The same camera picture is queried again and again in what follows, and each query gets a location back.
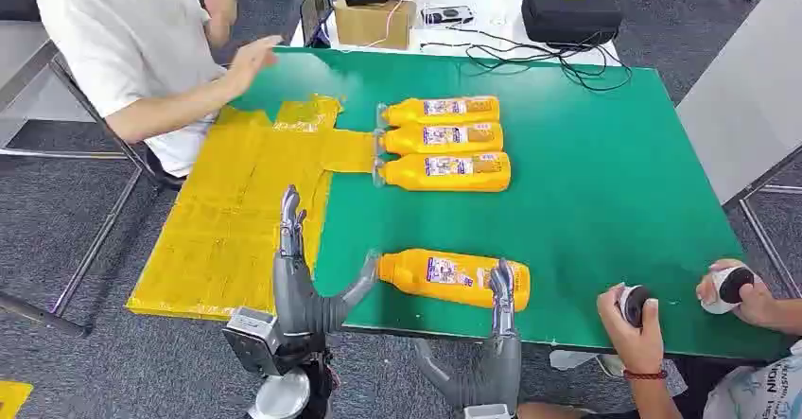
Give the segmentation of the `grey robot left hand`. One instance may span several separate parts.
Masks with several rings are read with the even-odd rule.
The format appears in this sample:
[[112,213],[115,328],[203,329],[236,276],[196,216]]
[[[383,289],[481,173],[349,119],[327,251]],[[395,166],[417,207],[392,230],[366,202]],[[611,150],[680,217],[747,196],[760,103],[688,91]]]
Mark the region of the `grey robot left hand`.
[[348,288],[334,296],[320,295],[305,261],[306,212],[298,208],[299,204],[300,194],[291,184],[281,199],[279,241],[272,268],[275,312],[287,341],[340,329],[377,282],[380,258],[379,253],[368,252],[358,278]]

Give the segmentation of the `seated person's right hand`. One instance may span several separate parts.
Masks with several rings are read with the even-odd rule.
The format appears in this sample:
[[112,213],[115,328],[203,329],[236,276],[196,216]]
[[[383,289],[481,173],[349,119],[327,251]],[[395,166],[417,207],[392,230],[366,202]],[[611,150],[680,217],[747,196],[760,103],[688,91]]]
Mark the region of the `seated person's right hand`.
[[244,94],[262,69],[277,62],[274,48],[282,41],[280,35],[271,35],[243,45],[236,51],[223,78],[230,89],[230,98]]

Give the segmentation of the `controller person's right hand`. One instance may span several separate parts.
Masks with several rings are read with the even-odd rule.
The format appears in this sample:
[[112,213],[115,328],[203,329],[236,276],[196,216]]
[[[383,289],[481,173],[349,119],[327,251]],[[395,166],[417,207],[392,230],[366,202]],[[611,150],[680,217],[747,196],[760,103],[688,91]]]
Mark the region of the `controller person's right hand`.
[[[708,273],[702,277],[696,287],[696,296],[702,304],[708,305],[718,300],[718,292],[714,285],[714,274],[731,268],[745,267],[738,259],[725,258],[712,263]],[[741,304],[732,312],[745,323],[759,327],[770,327],[775,298],[758,274],[754,274],[754,282],[740,288]]]

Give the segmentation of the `seated person's left hand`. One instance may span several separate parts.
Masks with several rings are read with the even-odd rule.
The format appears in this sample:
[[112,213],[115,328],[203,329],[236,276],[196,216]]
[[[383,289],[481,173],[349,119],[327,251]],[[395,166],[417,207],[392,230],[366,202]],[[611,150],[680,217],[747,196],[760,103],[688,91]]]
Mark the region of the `seated person's left hand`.
[[231,37],[231,30],[237,18],[237,0],[203,0],[209,19],[205,32],[209,44],[214,48],[223,47]]

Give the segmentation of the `controller person's left hand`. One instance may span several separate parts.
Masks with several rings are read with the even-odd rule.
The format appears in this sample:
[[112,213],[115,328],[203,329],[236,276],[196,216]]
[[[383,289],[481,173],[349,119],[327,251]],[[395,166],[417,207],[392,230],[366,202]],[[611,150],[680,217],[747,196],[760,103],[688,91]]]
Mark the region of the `controller person's left hand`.
[[635,375],[657,375],[662,370],[664,344],[658,318],[658,300],[647,299],[642,307],[642,326],[635,327],[621,315],[617,305],[625,285],[612,286],[597,298],[604,329],[624,368]]

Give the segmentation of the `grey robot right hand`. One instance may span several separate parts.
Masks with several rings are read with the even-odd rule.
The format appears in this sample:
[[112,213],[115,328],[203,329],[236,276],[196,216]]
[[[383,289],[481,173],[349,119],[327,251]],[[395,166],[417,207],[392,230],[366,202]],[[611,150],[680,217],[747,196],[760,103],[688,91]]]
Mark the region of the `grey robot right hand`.
[[503,258],[491,269],[492,325],[476,371],[454,375],[426,340],[415,338],[415,364],[462,418],[515,418],[521,374],[521,339],[514,325],[514,273]]

